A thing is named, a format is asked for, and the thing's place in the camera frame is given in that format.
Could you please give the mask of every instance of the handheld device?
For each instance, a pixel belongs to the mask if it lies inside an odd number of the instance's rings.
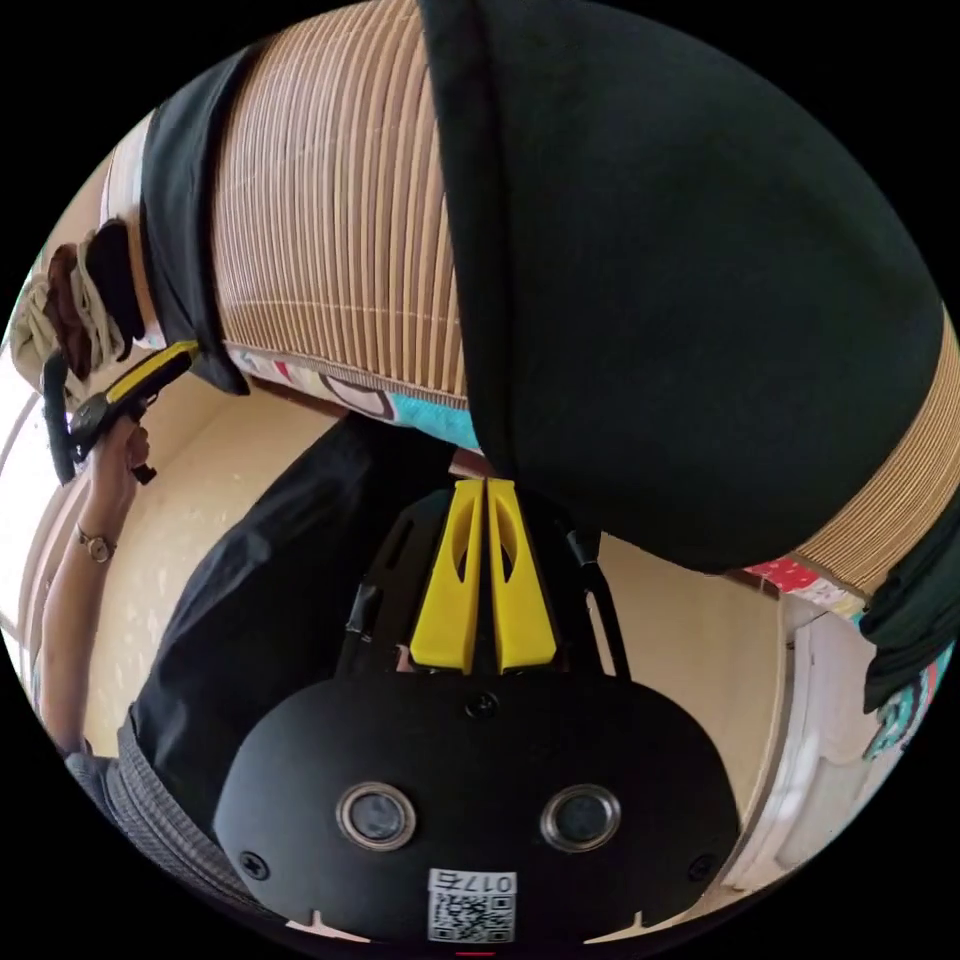
[[[186,373],[200,352],[195,340],[174,343],[141,360],[106,390],[88,397],[68,421],[64,386],[68,366],[60,351],[43,365],[41,390],[43,415],[50,438],[50,453],[57,478],[64,486],[77,475],[77,465],[86,460],[100,438],[121,417],[139,423],[160,391]],[[156,470],[144,464],[133,471],[141,484],[148,484]]]

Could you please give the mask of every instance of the colorful fabric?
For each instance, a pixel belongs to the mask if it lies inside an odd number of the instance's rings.
[[[940,687],[954,646],[950,644],[913,683],[895,693],[877,711],[879,729],[863,753],[865,760],[874,760],[897,746],[906,749]]]
[[[836,586],[826,577],[821,577],[809,567],[789,557],[747,567],[747,573],[763,577],[781,593],[808,600],[843,617],[844,620],[858,622],[863,614],[865,601],[861,597]]]
[[[421,400],[402,393],[388,393],[347,383],[317,373],[307,366],[271,360],[248,350],[230,348],[230,359],[244,372],[293,387],[301,393],[327,400],[400,427],[412,427],[428,436],[454,443],[464,450],[480,452],[473,422],[467,410]]]
[[[768,580],[782,594],[809,600],[818,607],[849,620],[859,629],[866,602],[835,586],[803,564],[783,557],[770,563],[748,567],[747,571]],[[913,682],[897,691],[880,707],[877,711],[877,733],[864,751],[864,759],[873,760],[887,750],[897,747],[903,750],[907,746],[926,716],[930,702],[940,686],[943,671],[953,654],[953,647],[951,644]]]

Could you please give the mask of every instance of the white cloth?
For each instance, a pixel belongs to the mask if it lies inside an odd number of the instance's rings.
[[[113,363],[123,352],[120,328],[104,306],[103,299],[87,272],[87,249],[95,231],[77,246],[77,265],[70,273],[73,302],[83,328],[90,337],[90,372]],[[10,324],[10,357],[17,372],[38,393],[43,365],[57,348],[53,324],[43,310],[50,295],[46,274],[38,274],[24,287]],[[68,372],[67,410],[73,411],[86,398],[88,382]]]

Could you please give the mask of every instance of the screw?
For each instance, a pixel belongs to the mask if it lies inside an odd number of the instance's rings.
[[[481,693],[467,703],[467,716],[472,720],[489,720],[497,712],[497,698]]]
[[[697,857],[690,868],[687,870],[687,878],[691,883],[701,883],[710,876],[717,863],[717,858],[712,853],[705,853]]]
[[[240,869],[251,880],[266,880],[270,876],[270,868],[263,857],[258,857],[255,853],[250,853],[249,850],[240,854]]]

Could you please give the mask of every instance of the qr code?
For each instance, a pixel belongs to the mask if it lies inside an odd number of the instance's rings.
[[[428,938],[446,943],[510,943],[516,900],[514,874],[434,871]]]

